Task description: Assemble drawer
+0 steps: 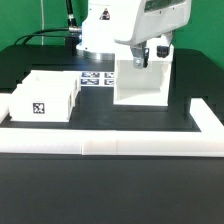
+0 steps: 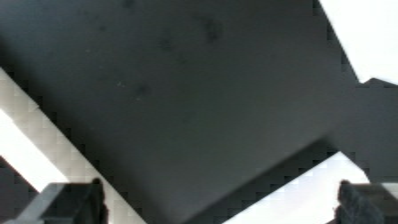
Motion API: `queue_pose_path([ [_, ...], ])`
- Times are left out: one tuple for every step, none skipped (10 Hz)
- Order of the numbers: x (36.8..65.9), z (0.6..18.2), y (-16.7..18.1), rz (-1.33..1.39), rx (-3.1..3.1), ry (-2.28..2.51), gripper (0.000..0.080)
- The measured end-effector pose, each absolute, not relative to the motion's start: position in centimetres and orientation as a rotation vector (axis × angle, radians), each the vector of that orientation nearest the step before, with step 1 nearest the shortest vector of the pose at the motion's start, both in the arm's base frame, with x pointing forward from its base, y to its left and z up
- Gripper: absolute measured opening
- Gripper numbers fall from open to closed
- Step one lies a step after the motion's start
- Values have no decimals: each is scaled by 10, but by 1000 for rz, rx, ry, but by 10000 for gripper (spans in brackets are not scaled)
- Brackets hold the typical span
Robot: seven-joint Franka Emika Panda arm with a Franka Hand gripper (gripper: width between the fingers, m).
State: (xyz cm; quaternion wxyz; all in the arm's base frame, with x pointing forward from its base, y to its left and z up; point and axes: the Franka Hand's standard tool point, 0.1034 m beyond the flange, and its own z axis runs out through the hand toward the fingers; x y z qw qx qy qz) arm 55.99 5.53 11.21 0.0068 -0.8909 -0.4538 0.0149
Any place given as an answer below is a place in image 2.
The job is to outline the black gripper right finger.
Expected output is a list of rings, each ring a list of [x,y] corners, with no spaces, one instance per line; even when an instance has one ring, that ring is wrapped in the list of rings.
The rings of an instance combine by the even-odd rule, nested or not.
[[[398,224],[398,183],[341,182],[335,224]]]

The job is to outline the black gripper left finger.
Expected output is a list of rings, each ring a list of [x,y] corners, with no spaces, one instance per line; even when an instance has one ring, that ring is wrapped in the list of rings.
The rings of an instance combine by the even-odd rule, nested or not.
[[[17,224],[108,224],[103,184],[51,183],[37,194],[21,214]]]

